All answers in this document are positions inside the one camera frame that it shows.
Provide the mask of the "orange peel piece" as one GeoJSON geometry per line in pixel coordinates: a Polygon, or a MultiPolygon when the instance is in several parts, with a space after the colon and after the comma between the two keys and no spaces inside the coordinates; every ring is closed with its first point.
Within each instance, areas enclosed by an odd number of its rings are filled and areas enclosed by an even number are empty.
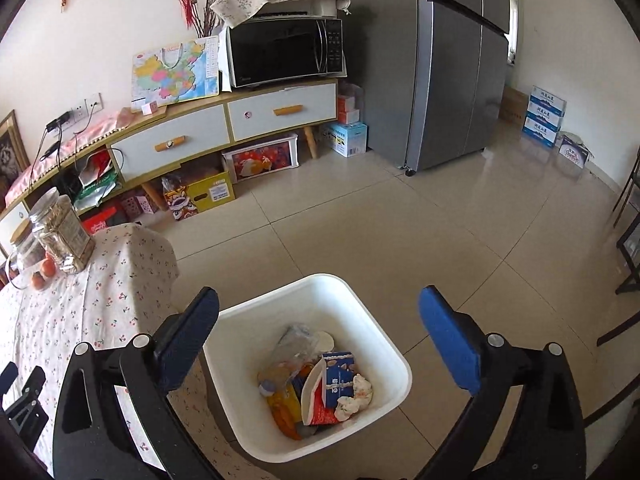
{"type": "Polygon", "coordinates": [[[294,387],[288,384],[283,390],[266,397],[271,416],[285,437],[292,440],[302,440],[303,436],[299,428],[304,426],[302,422],[302,406],[296,396],[294,387]]]}

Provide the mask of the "tissue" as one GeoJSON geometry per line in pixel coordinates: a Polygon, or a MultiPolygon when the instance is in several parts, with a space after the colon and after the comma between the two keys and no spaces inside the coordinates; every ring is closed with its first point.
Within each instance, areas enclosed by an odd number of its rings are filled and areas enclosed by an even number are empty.
{"type": "Polygon", "coordinates": [[[373,398],[371,383],[360,374],[352,380],[352,396],[340,396],[337,399],[334,416],[339,422],[346,422],[352,415],[359,413],[369,406],[373,398]]]}

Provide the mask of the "red instant noodle cup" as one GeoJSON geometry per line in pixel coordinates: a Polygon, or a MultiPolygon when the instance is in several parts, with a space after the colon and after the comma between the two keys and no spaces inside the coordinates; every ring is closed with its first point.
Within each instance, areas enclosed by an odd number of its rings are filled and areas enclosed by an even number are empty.
{"type": "Polygon", "coordinates": [[[300,397],[300,412],[302,423],[309,426],[336,425],[340,421],[335,415],[335,408],[327,408],[324,404],[324,381],[328,363],[333,359],[328,356],[321,358],[309,372],[300,397]]]}

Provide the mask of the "red picture storage box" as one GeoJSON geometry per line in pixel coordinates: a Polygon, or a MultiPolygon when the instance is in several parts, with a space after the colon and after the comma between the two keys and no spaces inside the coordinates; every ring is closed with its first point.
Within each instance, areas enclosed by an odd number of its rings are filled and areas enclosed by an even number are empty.
{"type": "Polygon", "coordinates": [[[234,183],[254,179],[263,174],[296,168],[298,135],[277,136],[275,139],[250,144],[222,153],[224,166],[234,183]]]}

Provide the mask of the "light blue carton box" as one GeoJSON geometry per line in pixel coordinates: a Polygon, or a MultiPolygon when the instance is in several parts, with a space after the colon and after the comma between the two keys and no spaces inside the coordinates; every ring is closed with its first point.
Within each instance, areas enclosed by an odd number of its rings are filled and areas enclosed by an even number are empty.
{"type": "Polygon", "coordinates": [[[320,127],[323,142],[334,152],[349,158],[367,151],[368,126],[363,122],[343,125],[329,122],[320,127]]]}

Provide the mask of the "black microwave oven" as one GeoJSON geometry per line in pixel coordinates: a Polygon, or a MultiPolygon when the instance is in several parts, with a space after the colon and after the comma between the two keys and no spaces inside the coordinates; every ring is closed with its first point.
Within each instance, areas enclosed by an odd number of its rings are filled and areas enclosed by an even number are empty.
{"type": "Polygon", "coordinates": [[[347,74],[339,18],[260,16],[228,27],[224,40],[233,89],[347,74]]]}

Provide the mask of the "white paper cup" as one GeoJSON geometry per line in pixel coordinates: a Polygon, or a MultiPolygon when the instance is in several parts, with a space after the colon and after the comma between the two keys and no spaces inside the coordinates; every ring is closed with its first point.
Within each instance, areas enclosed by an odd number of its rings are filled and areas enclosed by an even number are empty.
{"type": "Polygon", "coordinates": [[[332,352],[335,348],[335,341],[331,334],[319,330],[314,336],[314,356],[321,356],[323,353],[332,352]]]}

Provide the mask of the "crushed clear plastic bottle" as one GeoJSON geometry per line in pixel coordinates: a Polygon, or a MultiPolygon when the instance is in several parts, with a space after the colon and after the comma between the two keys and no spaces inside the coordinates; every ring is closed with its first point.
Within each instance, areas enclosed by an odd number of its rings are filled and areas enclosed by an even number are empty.
{"type": "Polygon", "coordinates": [[[272,396],[283,390],[303,366],[318,354],[319,340],[319,333],[307,325],[291,325],[257,374],[260,394],[272,396]]]}

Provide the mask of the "colourful map gift bag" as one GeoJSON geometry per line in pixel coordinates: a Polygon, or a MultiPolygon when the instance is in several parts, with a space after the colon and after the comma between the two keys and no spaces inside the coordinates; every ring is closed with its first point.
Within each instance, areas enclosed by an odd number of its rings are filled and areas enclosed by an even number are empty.
{"type": "Polygon", "coordinates": [[[219,93],[218,37],[179,42],[139,52],[131,64],[130,108],[166,106],[219,93]]]}

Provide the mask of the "cherry print tablecloth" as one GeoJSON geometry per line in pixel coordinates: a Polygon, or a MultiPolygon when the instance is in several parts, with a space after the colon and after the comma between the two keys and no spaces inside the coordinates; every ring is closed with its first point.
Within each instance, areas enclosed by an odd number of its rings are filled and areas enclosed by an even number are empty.
{"type": "MultiPolygon", "coordinates": [[[[53,472],[53,428],[68,361],[75,347],[88,342],[94,350],[119,348],[140,333],[152,335],[179,310],[171,289],[179,269],[174,248],[165,237],[126,223],[93,235],[96,247],[85,270],[58,272],[43,290],[6,285],[1,291],[1,371],[13,362],[17,380],[7,401],[22,393],[35,366],[46,381],[39,396],[50,417],[35,454],[53,472]]],[[[132,440],[145,462],[162,468],[141,428],[126,389],[116,394],[132,440]]],[[[235,452],[216,424],[207,403],[200,358],[182,386],[168,400],[194,442],[225,479],[277,479],[235,452]]]]}

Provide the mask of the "framed cat picture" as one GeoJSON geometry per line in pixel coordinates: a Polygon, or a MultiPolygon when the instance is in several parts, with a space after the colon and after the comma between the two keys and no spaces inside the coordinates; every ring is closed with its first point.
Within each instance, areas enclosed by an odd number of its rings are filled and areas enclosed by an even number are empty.
{"type": "Polygon", "coordinates": [[[1,196],[6,196],[17,178],[29,166],[29,160],[18,128],[14,110],[1,122],[0,127],[0,181],[1,196]]]}

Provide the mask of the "small pink white box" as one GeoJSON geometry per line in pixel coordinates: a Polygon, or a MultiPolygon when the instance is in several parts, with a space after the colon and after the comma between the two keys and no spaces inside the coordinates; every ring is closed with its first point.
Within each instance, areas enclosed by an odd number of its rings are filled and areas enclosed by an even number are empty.
{"type": "Polygon", "coordinates": [[[141,107],[141,113],[144,116],[151,116],[156,113],[157,109],[158,109],[157,102],[155,101],[146,102],[141,107]]]}

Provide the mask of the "blue printed carton box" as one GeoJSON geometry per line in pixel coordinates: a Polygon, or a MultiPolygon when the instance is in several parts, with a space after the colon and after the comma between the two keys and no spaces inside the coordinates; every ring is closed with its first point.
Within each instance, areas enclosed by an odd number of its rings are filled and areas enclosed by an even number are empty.
{"type": "Polygon", "coordinates": [[[354,396],[355,357],[349,351],[326,352],[322,362],[323,403],[326,408],[336,408],[339,398],[354,396]]]}

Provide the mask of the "white trash bin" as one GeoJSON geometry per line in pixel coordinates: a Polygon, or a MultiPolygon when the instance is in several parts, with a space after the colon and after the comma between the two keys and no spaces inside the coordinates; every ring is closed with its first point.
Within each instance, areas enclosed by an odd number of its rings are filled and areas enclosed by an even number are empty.
{"type": "Polygon", "coordinates": [[[307,276],[221,311],[204,356],[235,439],[249,456],[270,464],[298,460],[356,434],[398,408],[412,386],[406,359],[355,292],[332,274],[307,276]],[[357,372],[373,387],[367,408],[299,441],[282,434],[257,387],[260,368],[294,324],[331,334],[335,350],[352,352],[357,372]]]}

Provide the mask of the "long white drawer cabinet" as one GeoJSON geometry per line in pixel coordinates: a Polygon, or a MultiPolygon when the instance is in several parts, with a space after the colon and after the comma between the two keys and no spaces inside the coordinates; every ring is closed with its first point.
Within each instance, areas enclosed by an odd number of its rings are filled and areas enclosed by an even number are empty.
{"type": "Polygon", "coordinates": [[[337,86],[335,78],[299,81],[164,106],[150,116],[135,114],[130,124],[74,146],[47,170],[26,172],[26,188],[1,214],[1,249],[9,249],[13,232],[54,179],[68,168],[79,169],[99,151],[111,157],[119,193],[146,185],[184,162],[292,130],[303,130],[316,156],[312,128],[336,118],[337,86]]]}

